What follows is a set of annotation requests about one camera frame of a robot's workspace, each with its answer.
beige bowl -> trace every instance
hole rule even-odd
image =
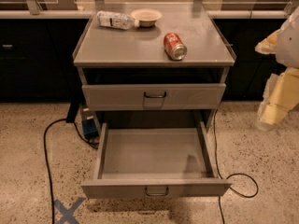
[[[162,17],[162,13],[155,9],[144,8],[134,10],[131,13],[131,16],[134,19],[139,20],[140,26],[151,27]]]

can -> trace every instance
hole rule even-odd
[[[187,47],[175,33],[168,33],[164,36],[164,49],[173,60],[182,60],[187,54]]]

drawer handle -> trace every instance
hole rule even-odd
[[[145,189],[147,196],[149,197],[164,197],[167,196],[169,194],[169,187],[166,187],[166,192],[165,193],[149,193],[148,192],[148,187],[146,187]]]
[[[144,92],[143,95],[146,98],[165,98],[167,93],[165,91],[163,95],[148,95],[146,92]]]

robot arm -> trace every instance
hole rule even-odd
[[[280,76],[271,75],[263,93],[257,127],[269,131],[299,104],[299,7],[255,50],[261,54],[276,54],[278,63],[288,67]]]

plastic water bottle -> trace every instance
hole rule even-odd
[[[128,30],[139,26],[139,20],[135,20],[132,16],[123,13],[99,11],[96,14],[96,17],[100,26],[122,30]]]

